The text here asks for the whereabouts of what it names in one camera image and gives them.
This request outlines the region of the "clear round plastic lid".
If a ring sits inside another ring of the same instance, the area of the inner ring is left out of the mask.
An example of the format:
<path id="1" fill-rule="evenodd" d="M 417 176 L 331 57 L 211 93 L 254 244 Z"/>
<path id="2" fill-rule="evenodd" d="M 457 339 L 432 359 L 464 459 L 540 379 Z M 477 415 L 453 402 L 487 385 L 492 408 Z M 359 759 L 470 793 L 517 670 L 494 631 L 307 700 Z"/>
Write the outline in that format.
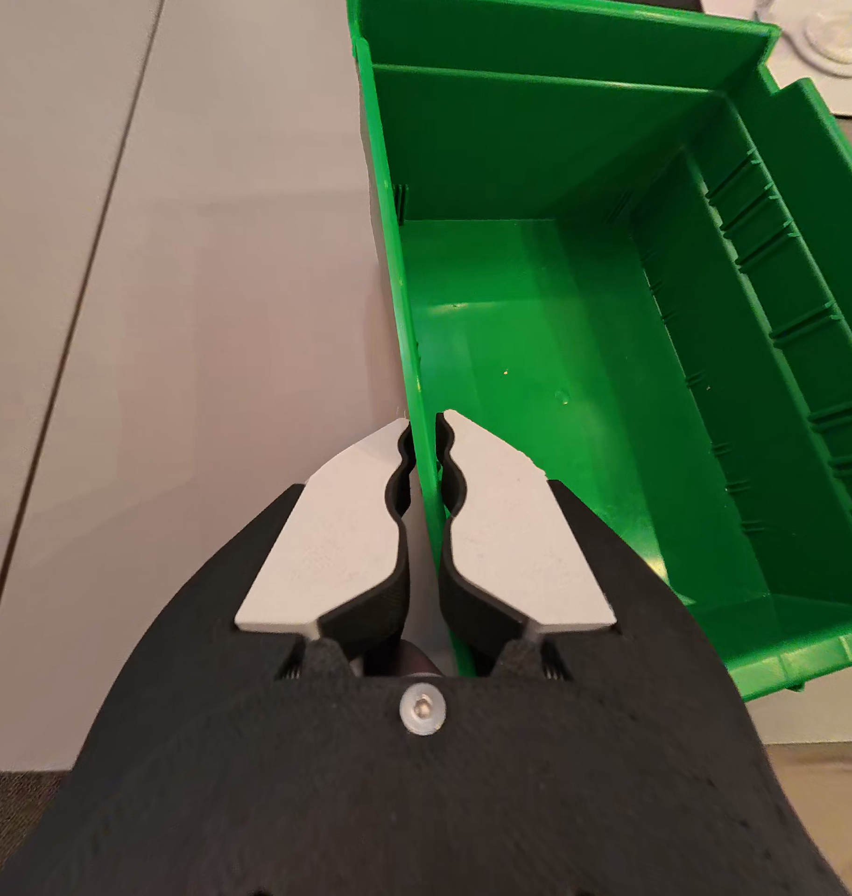
<path id="1" fill-rule="evenodd" d="M 820 72 L 852 79 L 852 1 L 810 2 L 794 37 L 808 64 Z"/>

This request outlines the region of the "green plastic box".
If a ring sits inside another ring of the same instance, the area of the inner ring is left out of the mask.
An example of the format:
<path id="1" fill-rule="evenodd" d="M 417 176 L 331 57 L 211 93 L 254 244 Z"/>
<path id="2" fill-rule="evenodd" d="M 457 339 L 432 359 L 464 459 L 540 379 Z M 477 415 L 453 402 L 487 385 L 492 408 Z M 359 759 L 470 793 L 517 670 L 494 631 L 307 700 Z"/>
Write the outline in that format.
<path id="1" fill-rule="evenodd" d="M 797 20 L 348 2 L 418 454 L 457 410 L 673 588 L 745 700 L 852 667 L 852 147 Z"/>

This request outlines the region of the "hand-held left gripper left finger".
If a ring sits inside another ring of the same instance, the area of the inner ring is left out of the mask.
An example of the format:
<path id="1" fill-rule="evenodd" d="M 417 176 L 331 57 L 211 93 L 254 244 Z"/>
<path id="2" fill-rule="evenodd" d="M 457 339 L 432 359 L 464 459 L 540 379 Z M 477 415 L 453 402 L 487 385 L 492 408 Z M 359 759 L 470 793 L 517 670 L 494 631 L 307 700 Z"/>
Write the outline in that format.
<path id="1" fill-rule="evenodd" d="M 399 676 L 415 465 L 410 422 L 398 418 L 320 466 L 240 604 L 238 629 L 328 639 L 364 675 Z"/>

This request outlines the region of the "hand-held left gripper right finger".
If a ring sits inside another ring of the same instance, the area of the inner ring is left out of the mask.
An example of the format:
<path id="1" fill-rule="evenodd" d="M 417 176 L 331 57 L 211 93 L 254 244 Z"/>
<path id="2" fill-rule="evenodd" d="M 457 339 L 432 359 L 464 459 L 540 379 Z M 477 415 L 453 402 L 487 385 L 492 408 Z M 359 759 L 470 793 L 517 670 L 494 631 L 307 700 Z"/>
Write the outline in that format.
<path id="1" fill-rule="evenodd" d="M 456 409 L 436 414 L 435 450 L 445 511 L 439 606 L 469 674 L 489 676 L 515 642 L 544 654 L 556 637 L 617 633 L 558 499 L 561 483 Z"/>

